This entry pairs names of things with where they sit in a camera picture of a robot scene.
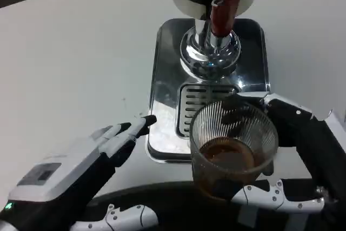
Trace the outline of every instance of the coffee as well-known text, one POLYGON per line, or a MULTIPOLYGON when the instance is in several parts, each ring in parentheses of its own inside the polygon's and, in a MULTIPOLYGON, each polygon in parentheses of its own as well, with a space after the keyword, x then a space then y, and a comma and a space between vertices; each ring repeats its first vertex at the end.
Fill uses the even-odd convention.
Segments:
POLYGON ((201 163, 205 167, 194 168, 194 181, 204 195, 213 199, 220 199, 220 189, 231 191, 234 186, 242 187, 260 174, 257 171, 244 171, 263 163, 263 154, 258 151, 254 153, 246 144, 235 138, 214 138, 205 143, 199 151, 214 167, 198 159, 196 163, 201 163))
POLYGON ((243 171, 255 166, 251 149, 234 138, 212 139, 201 147, 200 152, 208 161, 227 170, 243 171))

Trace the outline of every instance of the red handle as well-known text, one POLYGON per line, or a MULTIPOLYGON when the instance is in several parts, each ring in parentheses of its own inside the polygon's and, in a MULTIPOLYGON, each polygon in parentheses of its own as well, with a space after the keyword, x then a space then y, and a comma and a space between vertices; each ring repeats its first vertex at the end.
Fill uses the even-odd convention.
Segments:
POLYGON ((231 33, 240 0, 213 0, 211 2, 211 31, 216 37, 231 33))

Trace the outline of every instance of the coffee machine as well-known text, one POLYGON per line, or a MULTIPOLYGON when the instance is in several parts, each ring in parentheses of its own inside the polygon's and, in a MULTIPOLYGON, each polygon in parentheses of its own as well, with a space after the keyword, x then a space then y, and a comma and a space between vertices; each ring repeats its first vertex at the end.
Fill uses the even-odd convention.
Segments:
POLYGON ((246 91, 270 91, 264 32, 235 19, 254 0, 173 0, 191 18, 159 29, 150 96, 147 151, 161 162, 190 161, 189 124, 214 100, 246 91))

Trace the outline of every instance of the table surface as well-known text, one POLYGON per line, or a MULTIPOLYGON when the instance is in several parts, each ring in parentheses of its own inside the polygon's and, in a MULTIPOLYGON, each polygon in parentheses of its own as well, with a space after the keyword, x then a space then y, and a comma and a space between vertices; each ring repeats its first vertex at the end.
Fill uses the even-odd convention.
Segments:
MULTIPOLYGON (((156 33, 179 17, 172 0, 28 0, 0 10, 0 205, 47 152, 147 114, 156 33)), ((255 0, 242 17, 265 31, 273 91, 343 116, 344 0, 255 0)), ((190 165, 152 161, 144 141, 99 195, 191 180, 190 165)))

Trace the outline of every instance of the metal base plate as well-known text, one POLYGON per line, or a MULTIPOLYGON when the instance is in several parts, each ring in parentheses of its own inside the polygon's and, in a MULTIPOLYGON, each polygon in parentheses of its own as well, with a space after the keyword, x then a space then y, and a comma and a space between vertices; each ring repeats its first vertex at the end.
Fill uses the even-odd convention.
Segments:
MULTIPOLYGON (((235 20, 233 30, 242 45, 241 55, 235 71, 218 82, 191 77, 181 66, 180 43, 193 26, 194 19, 172 19, 165 22, 157 34, 149 107, 149 113, 157 116, 157 123, 151 126, 147 142, 147 150, 155 160, 190 161, 189 135, 185 131, 189 126, 185 122, 189 121, 182 115, 191 116, 192 113, 180 111, 186 111, 190 105, 196 110, 203 104, 201 101, 191 104, 196 100, 188 100, 188 89, 204 88, 208 95, 219 89, 215 86, 229 91, 270 91, 264 33, 258 23, 250 19, 235 20)), ((214 95, 215 98, 224 96, 221 93, 214 95)))

